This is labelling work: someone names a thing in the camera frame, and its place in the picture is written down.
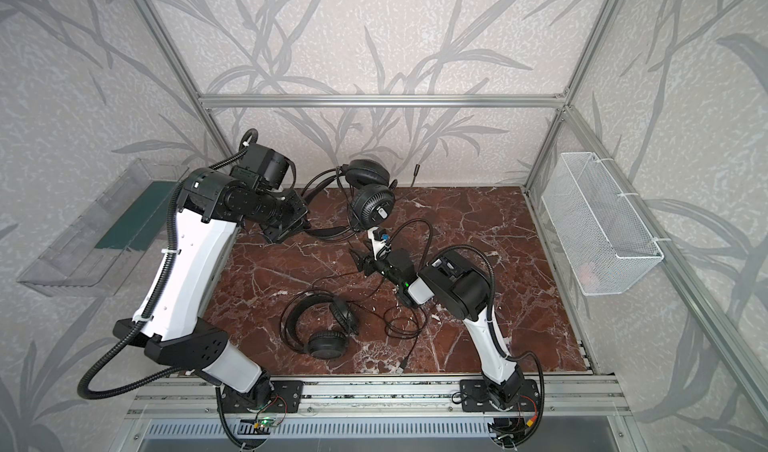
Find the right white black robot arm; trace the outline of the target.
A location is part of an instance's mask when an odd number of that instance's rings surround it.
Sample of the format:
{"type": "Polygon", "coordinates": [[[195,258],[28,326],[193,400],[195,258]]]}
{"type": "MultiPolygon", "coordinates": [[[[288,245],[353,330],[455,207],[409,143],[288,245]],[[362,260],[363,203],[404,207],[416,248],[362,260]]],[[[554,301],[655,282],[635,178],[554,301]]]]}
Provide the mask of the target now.
{"type": "Polygon", "coordinates": [[[512,408],[525,377],[496,323],[495,278],[485,254],[470,245],[454,245],[437,252],[420,270],[403,249],[381,256],[356,250],[351,254],[360,272],[378,273],[393,283],[402,305],[418,308],[433,299],[462,321],[481,360],[488,400],[500,411],[512,408]]]}

